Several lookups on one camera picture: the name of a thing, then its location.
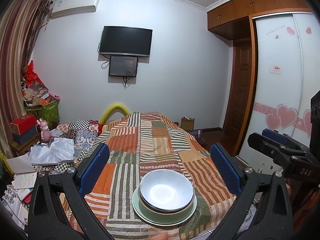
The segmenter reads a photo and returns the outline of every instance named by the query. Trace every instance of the curtain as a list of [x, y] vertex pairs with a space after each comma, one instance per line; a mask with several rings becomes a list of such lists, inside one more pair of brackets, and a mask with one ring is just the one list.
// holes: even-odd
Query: curtain
[[26, 113], [21, 80], [50, 3], [14, 0], [0, 20], [0, 148], [7, 158], [15, 157], [10, 122]]

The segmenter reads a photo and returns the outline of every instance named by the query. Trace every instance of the human hand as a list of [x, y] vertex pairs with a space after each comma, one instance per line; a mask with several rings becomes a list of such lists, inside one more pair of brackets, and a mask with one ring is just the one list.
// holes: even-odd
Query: human hand
[[169, 236], [167, 233], [161, 233], [159, 235], [153, 236], [150, 240], [168, 240]]

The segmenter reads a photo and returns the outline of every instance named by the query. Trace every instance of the small monitor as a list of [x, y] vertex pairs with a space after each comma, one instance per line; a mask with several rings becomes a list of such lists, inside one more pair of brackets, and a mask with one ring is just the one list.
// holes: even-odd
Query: small monitor
[[138, 68], [137, 57], [111, 56], [109, 76], [136, 77]]

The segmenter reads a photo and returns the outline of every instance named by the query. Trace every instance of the monitor screen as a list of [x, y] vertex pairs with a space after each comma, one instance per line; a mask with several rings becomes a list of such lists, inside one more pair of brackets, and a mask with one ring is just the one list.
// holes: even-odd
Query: monitor screen
[[138, 67], [137, 57], [111, 56], [109, 76], [136, 77]]
[[105, 26], [100, 53], [114, 55], [150, 56], [152, 30]]

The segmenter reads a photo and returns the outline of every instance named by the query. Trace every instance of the white cloth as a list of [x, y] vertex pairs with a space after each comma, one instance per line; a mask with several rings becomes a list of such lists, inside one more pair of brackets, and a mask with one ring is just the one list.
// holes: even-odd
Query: white cloth
[[50, 147], [35, 145], [29, 154], [33, 165], [55, 165], [73, 161], [74, 141], [67, 138], [55, 138]]

